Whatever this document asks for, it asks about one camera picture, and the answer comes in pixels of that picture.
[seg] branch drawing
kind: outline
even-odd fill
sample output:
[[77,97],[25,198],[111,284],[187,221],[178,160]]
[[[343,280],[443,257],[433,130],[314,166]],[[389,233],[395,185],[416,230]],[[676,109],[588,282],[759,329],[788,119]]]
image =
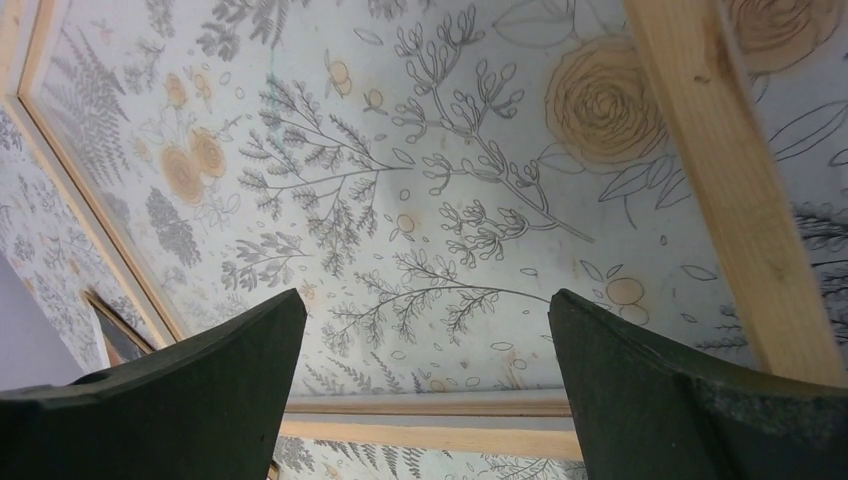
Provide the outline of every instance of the branch drawing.
[[[356,258],[360,235],[373,237],[377,231],[373,206],[380,175],[410,170],[414,161],[399,149],[393,149],[399,164],[377,160],[371,141],[332,114],[329,123],[341,135],[330,133],[323,126],[319,103],[304,83],[289,86],[269,75],[267,84],[269,89],[260,93],[266,108],[259,116],[268,131],[265,135],[251,131],[247,146],[240,149],[264,165],[264,172],[246,167],[239,183],[259,194],[257,207],[274,220],[282,215],[282,194],[289,195],[307,213],[309,234],[325,251],[324,270],[340,278],[345,265]],[[266,174],[283,181],[269,181]]]
[[442,25],[437,28],[438,44],[433,40],[424,41],[420,23],[406,31],[398,29],[395,52],[400,58],[406,59],[407,74],[415,81],[415,94],[430,100],[438,115],[435,119],[428,117],[421,103],[410,97],[405,104],[397,105],[396,110],[400,115],[395,116],[392,122],[398,127],[417,129],[406,138],[411,144],[424,137],[428,130],[441,128],[480,148],[482,154],[476,162],[463,158],[458,167],[438,153],[424,157],[424,163],[431,168],[424,175],[441,182],[441,185],[430,189],[431,195],[440,195],[454,176],[469,175],[483,182],[503,185],[557,228],[593,242],[591,237],[551,212],[541,184],[538,161],[532,160],[520,168],[516,162],[506,158],[497,141],[484,139],[480,133],[483,122],[492,115],[510,120],[518,113],[515,105],[524,97],[524,90],[518,89],[508,94],[505,92],[507,84],[515,76],[514,63],[500,70],[490,70],[488,61],[481,60],[476,68],[477,85],[474,93],[457,89],[452,92],[453,98],[449,99],[440,90],[458,64],[463,49],[485,37],[484,32],[474,31],[475,16],[476,8],[473,4],[460,12],[455,24],[451,14],[446,14]]
[[[377,348],[385,341],[383,324],[387,322],[386,310],[395,316],[391,327],[400,340],[415,344],[413,323],[420,319],[425,311],[435,308],[436,301],[443,295],[450,295],[454,302],[445,305],[441,322],[452,344],[461,343],[460,335],[468,332],[467,322],[476,314],[491,314],[501,295],[514,295],[540,301],[547,299],[518,290],[473,285],[457,280],[456,264],[437,255],[434,262],[427,258],[424,250],[409,253],[396,253],[396,268],[403,272],[399,284],[392,285],[383,279],[380,272],[356,273],[356,281],[364,283],[368,292],[376,295],[376,301],[370,305],[358,306],[343,303],[330,312],[333,318],[340,320],[341,328],[329,322],[322,328],[324,344],[337,355],[347,356],[353,344],[353,334],[365,335],[365,343]],[[426,285],[413,285],[419,280]]]
[[294,279],[294,270],[288,265],[289,261],[309,256],[300,249],[302,239],[298,236],[276,232],[263,233],[260,237],[260,243],[236,240],[236,258],[244,265],[230,260],[221,265],[224,271],[221,282],[225,288],[252,291],[259,282],[268,288],[274,288],[280,283],[288,285]]
[[127,89],[133,93],[153,91],[156,84],[156,64],[165,51],[165,45],[159,46],[150,40],[139,38],[135,42],[137,60],[134,64],[124,67],[124,82]]

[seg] wooden frame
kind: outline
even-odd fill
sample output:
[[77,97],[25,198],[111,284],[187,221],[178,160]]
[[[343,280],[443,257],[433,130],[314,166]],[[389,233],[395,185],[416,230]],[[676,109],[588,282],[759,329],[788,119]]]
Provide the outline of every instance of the wooden frame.
[[26,139],[33,155],[51,177],[80,225],[109,264],[145,324],[153,334],[156,346],[165,347],[185,338],[170,302],[158,295],[144,265],[134,260],[137,252],[123,241],[109,221],[102,202],[86,182],[84,172],[74,168],[67,151],[57,141],[55,132],[39,113],[31,96],[37,61],[45,47],[53,20],[54,0],[6,2],[0,50],[0,89],[7,114]]
[[[100,321],[100,328],[102,330],[102,338],[103,343],[106,348],[106,354],[109,358],[109,366],[116,367],[125,363],[127,361],[133,360],[129,355],[126,355],[120,351],[120,344],[115,344],[112,342],[112,338],[110,338],[109,331],[113,332],[117,335],[123,335],[126,337],[126,340],[129,340],[132,345],[138,349],[138,352],[143,355],[149,355],[156,351],[156,349],[138,332],[133,329],[131,325],[129,325],[123,318],[118,315],[117,312],[112,310],[112,308],[100,298],[97,293],[93,290],[87,290],[82,294],[83,299],[88,302],[89,305],[94,309],[94,312],[97,315],[97,319]],[[117,329],[115,332],[114,329],[110,329],[104,327],[104,324],[108,322],[109,325],[112,325]]]
[[[0,48],[0,88],[8,115],[37,161],[110,266],[163,348],[187,336],[176,310],[139,262],[138,252],[110,221],[86,172],[70,160],[39,110],[32,86],[57,17],[56,0],[8,0]],[[281,435],[579,459],[565,390],[357,398],[292,398]],[[551,426],[567,427],[553,431]]]
[[280,435],[489,455],[583,459],[574,422],[563,417],[304,415],[286,412]]

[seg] leaf drawing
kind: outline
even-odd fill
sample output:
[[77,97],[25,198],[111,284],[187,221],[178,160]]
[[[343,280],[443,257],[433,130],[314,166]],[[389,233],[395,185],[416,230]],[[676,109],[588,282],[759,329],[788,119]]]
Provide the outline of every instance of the leaf drawing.
[[289,261],[308,257],[300,249],[302,239],[283,232],[262,233],[260,243],[248,240],[236,240],[236,259],[238,263],[227,260],[221,265],[221,282],[227,289],[246,289],[248,292],[259,283],[268,288],[279,284],[289,285],[294,279],[294,270]]
[[607,185],[606,190],[598,197],[599,202],[606,202],[614,198],[625,197],[636,193],[648,184],[648,171],[653,163],[633,165],[620,172],[615,179]]
[[827,162],[831,167],[841,167],[848,163],[848,148],[842,149]]
[[809,250],[827,249],[836,253],[848,243],[848,210],[834,210],[830,203],[818,206],[804,203],[792,205],[792,215]]
[[550,169],[556,170],[560,173],[566,173],[569,175],[576,175],[578,173],[582,173],[586,170],[586,167],[583,166],[582,163],[578,162],[571,155],[565,152],[552,152],[546,153],[542,152],[542,155],[536,159],[540,165],[544,165]]
[[158,46],[149,40],[139,38],[136,40],[135,47],[137,60],[136,63],[124,67],[124,82],[127,84],[127,89],[133,93],[150,92],[158,76],[156,64],[162,52],[165,51],[165,46]]
[[174,0],[145,0],[144,5],[147,7],[148,20],[153,31],[162,38],[173,37],[176,33],[171,13]]
[[194,242],[194,230],[187,220],[180,218],[174,205],[158,188],[152,188],[147,197],[150,225],[156,229],[159,245],[177,256],[180,263],[193,267],[200,261],[200,252]]
[[769,141],[778,162],[797,157],[826,140],[845,124],[848,101],[832,102],[792,120]]
[[[521,458],[511,455],[486,456],[489,471],[504,480],[555,480],[562,478],[563,470],[579,475],[576,467],[573,469],[561,468],[560,462],[549,458]],[[568,479],[579,479],[580,476],[566,476]]]
[[603,282],[604,281],[604,277],[603,277],[603,275],[601,275],[601,271],[598,270],[598,267],[592,265],[590,262],[587,262],[586,260],[580,260],[580,265],[582,265],[583,270],[585,270],[586,273],[590,277],[592,277],[592,280],[594,280],[596,282]]
[[82,31],[81,44],[65,30],[62,38],[71,57],[53,57],[51,63],[67,84],[45,83],[54,102],[48,107],[62,127],[67,144],[98,185],[122,182],[130,168],[124,155],[119,125],[129,120],[118,102],[125,95],[115,72],[97,57]]
[[574,34],[574,2],[563,7],[550,0],[525,0],[511,6],[492,27],[519,47],[554,47]]
[[701,282],[709,282],[718,278],[715,273],[696,265],[681,265],[680,268],[683,269],[686,275]]
[[686,181],[686,175],[682,169],[672,173],[657,198],[656,210],[668,208],[686,200],[692,196],[692,187]]
[[375,47],[383,46],[383,40],[380,39],[380,37],[376,33],[370,30],[366,30],[364,28],[354,28],[353,33],[355,33],[356,36],[359,37],[359,39],[365,43],[374,45]]
[[407,0],[368,0],[368,12],[372,18],[394,20],[408,10]]
[[[214,20],[201,25],[203,34],[196,42],[206,55],[218,55],[230,61],[241,47],[239,27],[250,18],[253,29],[248,39],[258,38],[262,45],[270,43],[274,48],[280,43],[291,3],[291,0],[218,0],[212,9]],[[309,0],[301,0],[301,5],[306,7]]]

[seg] rose illustration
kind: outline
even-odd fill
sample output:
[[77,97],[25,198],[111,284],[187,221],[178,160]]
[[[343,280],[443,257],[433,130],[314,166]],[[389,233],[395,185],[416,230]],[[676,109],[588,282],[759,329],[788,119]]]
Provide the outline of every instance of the rose illustration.
[[666,138],[636,47],[603,37],[562,57],[545,97],[551,132],[587,170],[611,173],[655,159]]
[[188,101],[183,82],[180,81],[180,77],[173,73],[169,73],[165,77],[165,91],[168,93],[168,101],[177,108],[182,107]]
[[227,162],[218,140],[205,128],[192,130],[191,156],[200,171],[207,175],[221,177],[227,170]]
[[179,147],[168,147],[162,152],[162,172],[171,190],[190,205],[203,200],[203,182],[200,169]]
[[725,0],[751,73],[777,72],[811,54],[839,26],[844,0]]

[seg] wooden molding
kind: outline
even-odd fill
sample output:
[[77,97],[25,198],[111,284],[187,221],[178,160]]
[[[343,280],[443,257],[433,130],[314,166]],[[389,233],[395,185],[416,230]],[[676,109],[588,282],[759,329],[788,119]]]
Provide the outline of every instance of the wooden molding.
[[[3,106],[25,138],[33,156],[50,176],[63,199],[79,219],[118,283],[139,311],[158,347],[185,338],[170,301],[158,287],[138,252],[124,241],[106,210],[30,95],[39,59],[50,30],[55,0],[12,0],[3,12],[0,47],[0,86]],[[26,20],[34,21],[26,25]]]
[[562,418],[571,417],[571,407],[564,389],[552,389],[290,397],[286,413]]
[[639,57],[760,366],[848,375],[718,0],[625,0]]
[[489,455],[582,460],[569,418],[283,416],[280,435]]

